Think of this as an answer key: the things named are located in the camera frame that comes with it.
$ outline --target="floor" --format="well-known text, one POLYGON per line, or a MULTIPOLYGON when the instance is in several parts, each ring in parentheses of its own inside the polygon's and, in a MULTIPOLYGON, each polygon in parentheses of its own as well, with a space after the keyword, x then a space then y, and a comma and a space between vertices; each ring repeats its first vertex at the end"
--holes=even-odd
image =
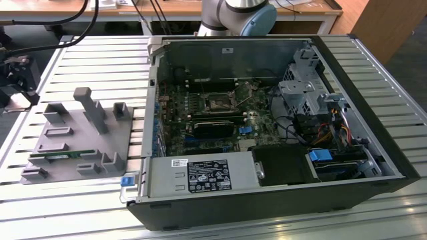
MULTIPOLYGON (((67 35, 78 36, 85 26, 86 23, 69 23, 63 25, 63 30, 67 35)), ((54 34, 45 31, 42 26, 6 26, 5 32, 13 39, 13 44, 6 46, 10 50, 54 45, 58 42, 54 34)), ((98 22, 94 24, 90 35, 137 35, 139 32, 139 25, 135 22, 126 25, 106 26, 98 22)), ((37 60, 39 72, 45 69, 51 54, 53 50, 30 53, 37 60)), ((427 111, 427 17, 416 27, 413 35, 409 36, 394 53, 385 68, 427 111)), ((10 113, 0 116, 0 146, 7 136, 17 115, 17 113, 10 113)))

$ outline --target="green circuit board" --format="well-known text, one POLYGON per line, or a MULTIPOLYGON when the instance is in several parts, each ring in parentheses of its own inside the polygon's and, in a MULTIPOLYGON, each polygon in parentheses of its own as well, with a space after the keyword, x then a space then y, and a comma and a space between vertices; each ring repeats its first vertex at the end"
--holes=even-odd
POLYGON ((240 152, 241 140, 254 145, 277 144, 280 136, 268 109, 268 87, 256 82, 238 81, 230 92, 189 93, 182 86, 166 86, 160 90, 161 120, 166 156, 240 152), (192 134, 194 119, 189 115, 209 115, 201 122, 229 121, 233 117, 216 117, 216 113, 241 113, 244 121, 233 125, 232 135, 224 138, 196 139, 192 134), (250 131, 240 133, 238 129, 250 131))

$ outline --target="slotted metal table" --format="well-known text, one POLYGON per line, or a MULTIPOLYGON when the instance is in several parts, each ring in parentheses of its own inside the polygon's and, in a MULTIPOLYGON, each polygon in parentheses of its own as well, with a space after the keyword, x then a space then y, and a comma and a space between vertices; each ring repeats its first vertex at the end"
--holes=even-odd
POLYGON ((57 101, 69 110, 81 109, 73 101, 75 87, 90 87, 91 98, 105 108, 113 102, 134 107, 126 171, 138 169, 147 37, 87 36, 75 46, 54 51, 37 89, 39 104, 18 115, 0 149, 0 239, 424 239, 427 115, 357 39, 321 38, 417 170, 417 182, 349 210, 173 231, 143 228, 118 200, 118 177, 21 185, 19 174, 45 122, 41 112, 57 101))

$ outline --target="power supply label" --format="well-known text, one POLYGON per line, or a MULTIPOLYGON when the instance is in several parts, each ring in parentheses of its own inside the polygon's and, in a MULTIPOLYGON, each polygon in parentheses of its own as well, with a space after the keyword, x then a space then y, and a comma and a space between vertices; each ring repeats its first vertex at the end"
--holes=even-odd
POLYGON ((225 159, 186 163, 188 191, 194 193, 232 189, 228 162, 225 159))

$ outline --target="blue latch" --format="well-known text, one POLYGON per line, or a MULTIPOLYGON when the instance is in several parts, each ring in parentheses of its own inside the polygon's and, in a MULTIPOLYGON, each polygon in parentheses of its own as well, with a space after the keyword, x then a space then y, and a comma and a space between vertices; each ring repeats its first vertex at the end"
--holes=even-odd
POLYGON ((316 149, 308 153, 310 161, 330 161, 332 156, 329 150, 326 149, 316 149))
POLYGON ((238 133, 240 134, 249 134, 250 132, 252 132, 252 127, 250 126, 238 128, 238 133))
POLYGON ((134 185, 134 177, 123 176, 121 177, 119 186, 121 187, 131 187, 134 185))

